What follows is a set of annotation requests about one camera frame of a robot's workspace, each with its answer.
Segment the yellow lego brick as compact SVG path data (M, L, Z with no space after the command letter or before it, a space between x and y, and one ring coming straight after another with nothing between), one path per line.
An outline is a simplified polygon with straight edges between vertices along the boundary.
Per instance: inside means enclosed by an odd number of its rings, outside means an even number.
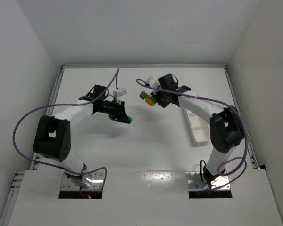
M145 102L150 106L154 106L156 104L156 102L150 96L145 97Z

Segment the brown lego brick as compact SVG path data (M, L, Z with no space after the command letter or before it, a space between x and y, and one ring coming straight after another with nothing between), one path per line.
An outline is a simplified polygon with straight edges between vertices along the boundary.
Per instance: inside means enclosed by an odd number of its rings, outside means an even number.
M145 96L148 97L148 98L153 98L152 94L145 93Z

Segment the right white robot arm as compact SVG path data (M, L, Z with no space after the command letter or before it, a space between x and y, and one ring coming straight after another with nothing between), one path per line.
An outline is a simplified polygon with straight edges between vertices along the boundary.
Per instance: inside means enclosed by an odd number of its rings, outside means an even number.
M152 89L151 94L145 96L149 105L166 108L173 104L191 111L209 125L213 149L200 175L204 183L210 184L218 176L232 174L238 170L235 168L226 172L225 167L232 161L232 152L245 138L244 125L233 106L219 100L199 97L190 87L180 86L178 79L172 74L158 79L149 77L145 86Z

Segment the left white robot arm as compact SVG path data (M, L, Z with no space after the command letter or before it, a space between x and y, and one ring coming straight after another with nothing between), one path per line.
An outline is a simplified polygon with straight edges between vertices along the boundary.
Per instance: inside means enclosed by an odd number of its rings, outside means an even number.
M95 85L74 106L52 116L42 116L39 119L33 151L55 162L74 184L90 187L92 178L87 172L87 166L71 153L71 128L95 113L106 114L116 122L131 123L132 118L125 112L125 103L119 99L125 94L126 89L117 88L113 92L113 99L108 101L107 88Z

